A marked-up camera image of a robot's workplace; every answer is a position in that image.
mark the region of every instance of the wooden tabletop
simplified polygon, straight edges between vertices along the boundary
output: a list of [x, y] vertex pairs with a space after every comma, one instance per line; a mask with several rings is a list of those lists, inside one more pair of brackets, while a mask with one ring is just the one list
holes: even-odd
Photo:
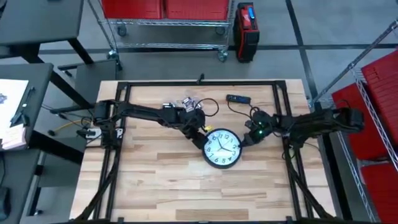
[[[308, 113], [308, 103], [301, 80], [286, 80], [294, 115]], [[98, 100], [114, 99], [117, 82], [102, 82]], [[269, 114], [275, 113], [271, 86], [134, 86], [130, 103], [160, 108], [162, 103], [186, 96], [214, 98], [220, 112], [206, 118], [206, 125], [228, 128], [241, 139], [248, 132], [247, 117], [228, 109], [227, 94], [252, 98], [252, 105]], [[211, 101], [204, 101], [204, 111], [215, 111]], [[248, 105], [231, 104], [248, 113]], [[307, 141], [317, 146], [315, 139]], [[121, 162], [112, 220], [126, 222], [285, 220], [294, 217], [289, 181], [280, 138], [270, 135], [256, 146], [243, 149], [240, 161], [230, 169], [209, 166], [201, 151], [181, 132], [163, 128], [155, 122], [134, 118], [126, 120]], [[301, 149], [309, 189], [335, 215], [320, 153], [304, 145]], [[71, 218], [79, 215], [97, 191], [103, 163], [103, 149], [90, 148], [81, 166]], [[301, 191], [300, 206], [305, 214]], [[100, 217], [104, 217], [106, 199]]]

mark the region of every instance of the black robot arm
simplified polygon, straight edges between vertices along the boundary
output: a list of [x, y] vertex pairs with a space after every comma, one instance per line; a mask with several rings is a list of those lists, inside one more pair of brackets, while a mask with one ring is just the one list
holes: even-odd
[[257, 110], [252, 120], [246, 122], [250, 132], [244, 135], [243, 146], [260, 143], [271, 133], [287, 136], [293, 147], [301, 148], [308, 138], [335, 131], [358, 133], [364, 128], [364, 118], [360, 110], [341, 108], [324, 109], [300, 116], [272, 117], [265, 111]]
[[117, 144], [116, 121], [125, 117], [155, 121], [166, 128], [180, 130], [187, 139], [192, 139], [192, 143], [199, 149], [202, 149], [207, 141], [205, 135], [198, 131], [205, 126], [205, 113], [201, 109], [187, 112], [185, 108], [174, 107], [170, 103], [163, 104], [161, 109], [155, 109], [105, 100], [95, 105], [94, 112], [94, 125], [101, 129], [103, 147]]

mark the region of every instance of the clock face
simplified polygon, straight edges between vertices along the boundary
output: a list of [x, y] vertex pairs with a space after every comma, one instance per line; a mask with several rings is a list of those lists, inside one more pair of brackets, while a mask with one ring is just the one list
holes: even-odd
[[232, 131], [221, 128], [215, 129], [207, 134], [207, 139], [203, 156], [213, 167], [230, 168], [241, 157], [241, 141]]

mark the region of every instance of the red storage bin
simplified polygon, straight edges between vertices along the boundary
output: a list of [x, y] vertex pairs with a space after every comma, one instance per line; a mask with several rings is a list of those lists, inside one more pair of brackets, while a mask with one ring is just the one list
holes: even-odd
[[228, 0], [166, 0], [169, 19], [223, 21], [228, 15]]
[[362, 68], [382, 124], [398, 144], [398, 50]]
[[363, 179], [382, 223], [398, 223], [398, 172], [392, 164], [361, 168]]
[[102, 0], [108, 19], [161, 19], [162, 0]]
[[337, 108], [347, 107], [346, 100], [350, 107], [359, 109], [364, 114], [365, 128], [360, 133], [349, 134], [349, 142], [358, 159], [373, 160], [380, 157], [387, 157], [388, 152], [381, 140], [376, 125], [362, 99], [361, 93], [356, 84], [351, 84], [332, 94], [333, 101]]

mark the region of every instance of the concrete floor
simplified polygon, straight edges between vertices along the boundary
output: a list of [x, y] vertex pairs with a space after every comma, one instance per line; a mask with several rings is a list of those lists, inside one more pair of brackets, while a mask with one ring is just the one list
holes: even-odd
[[[283, 0], [252, 0], [255, 4], [258, 23], [261, 31], [260, 45], [296, 45], [294, 28], [289, 12]], [[292, 0], [298, 24], [306, 45], [314, 44], [370, 44], [398, 16], [398, 5], [395, 0]], [[109, 45], [91, 9], [85, 4], [79, 40], [91, 54], [93, 59], [105, 59]], [[157, 42], [209, 42], [220, 41], [214, 29], [198, 27], [130, 27], [129, 36], [122, 41], [157, 41]], [[382, 43], [398, 43], [398, 37], [391, 33]], [[40, 57], [54, 65], [78, 63], [81, 60], [76, 54], [70, 54], [71, 47], [66, 42], [43, 44]], [[382, 57], [394, 49], [373, 50], [359, 67]], [[362, 50], [307, 50], [308, 61], [315, 82], [320, 91], [337, 76]], [[301, 60], [299, 50], [260, 50], [250, 64], [240, 64], [230, 52], [229, 59], [221, 63], [216, 52], [164, 52], [164, 53], [122, 53], [120, 54], [124, 70], [123, 80], [170, 80], [196, 79], [201, 73], [206, 78], [301, 78], [308, 97], [310, 89]], [[0, 64], [26, 63], [21, 58], [0, 60]], [[63, 76], [74, 85], [74, 78]], [[347, 75], [332, 88], [338, 90], [353, 79]], [[72, 101], [50, 84], [45, 97], [45, 104], [51, 107], [72, 105]], [[42, 110], [37, 129], [43, 133], [64, 124], [65, 120]], [[66, 129], [59, 137], [75, 137], [72, 131], [76, 127]], [[68, 210], [77, 182], [79, 167], [56, 158], [48, 157], [49, 164], [62, 164], [68, 175], [68, 181], [58, 188], [44, 189], [39, 209], [43, 215], [34, 219], [23, 220], [21, 223], [62, 222], [68, 219]], [[356, 194], [356, 186], [347, 175], [349, 169], [341, 157], [339, 161], [346, 191], [349, 192], [351, 209], [355, 220], [367, 220], [361, 199]]]

